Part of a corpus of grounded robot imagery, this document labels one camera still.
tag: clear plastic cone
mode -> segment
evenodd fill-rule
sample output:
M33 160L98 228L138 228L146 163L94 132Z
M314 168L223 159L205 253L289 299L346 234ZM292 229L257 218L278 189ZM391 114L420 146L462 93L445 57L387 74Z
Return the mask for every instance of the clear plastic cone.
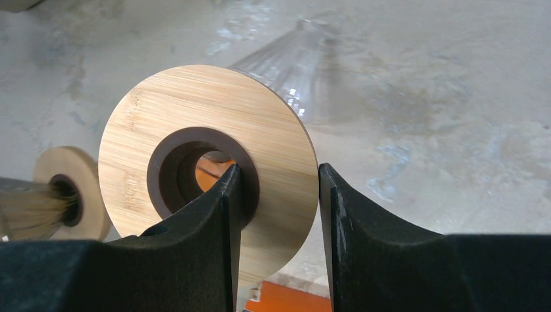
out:
M320 24L304 19L294 30L228 68L272 89L301 120L308 121L313 113L313 79L324 37Z

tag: concrete floor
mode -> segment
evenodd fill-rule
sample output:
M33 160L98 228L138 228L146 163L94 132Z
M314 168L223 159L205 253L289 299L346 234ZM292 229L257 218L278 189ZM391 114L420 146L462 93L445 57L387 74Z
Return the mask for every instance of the concrete floor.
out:
M314 18L340 33L306 125L321 163L434 231L551 231L549 1L161 2L0 13L0 174L29 179L51 146L97 156L110 113L142 79L229 66ZM320 246L316 224L287 274L323 284Z

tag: wooden disc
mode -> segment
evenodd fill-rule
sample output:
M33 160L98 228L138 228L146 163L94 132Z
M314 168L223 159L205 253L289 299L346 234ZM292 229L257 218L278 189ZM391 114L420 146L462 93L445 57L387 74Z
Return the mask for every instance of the wooden disc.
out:
M73 226L63 225L51 239L102 241L111 222L103 205L96 162L83 150L62 146L43 152L34 167L34 181L49 183L55 176L67 177L78 190L82 215Z
M242 230L239 284L261 281L295 255L310 231L318 165L292 109L254 79L193 65L136 85L115 108L101 139L99 182L107 212L122 237L141 235L161 221L147 187L149 160L168 135L190 127L231 137L254 163L259 202Z

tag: orange object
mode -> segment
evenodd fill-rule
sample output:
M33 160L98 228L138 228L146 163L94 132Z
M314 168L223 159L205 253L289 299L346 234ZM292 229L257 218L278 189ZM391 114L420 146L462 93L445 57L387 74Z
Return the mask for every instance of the orange object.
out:
M331 300L263 281L244 311L250 312L331 312Z
M195 167L195 178L201 190L209 190L233 163L235 161L219 163L201 157Z

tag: brown rubber ring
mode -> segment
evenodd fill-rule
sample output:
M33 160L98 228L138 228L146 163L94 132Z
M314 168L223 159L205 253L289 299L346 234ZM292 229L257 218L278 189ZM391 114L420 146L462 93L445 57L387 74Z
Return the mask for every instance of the brown rubber ring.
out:
M59 195L63 197L76 196L75 203L71 204L65 213L61 221L65 226L72 228L81 222L83 219L83 199L77 185L68 176L64 174L56 174L48 183L52 187L55 187Z
M241 211L241 228L244 228L258 206L258 173L253 160L236 140L211 128L181 129L159 143L147 166L147 191L151 203L159 216L166 219L203 194L195 170L199 158L210 151L225 153L241 169L242 190L247 190Z

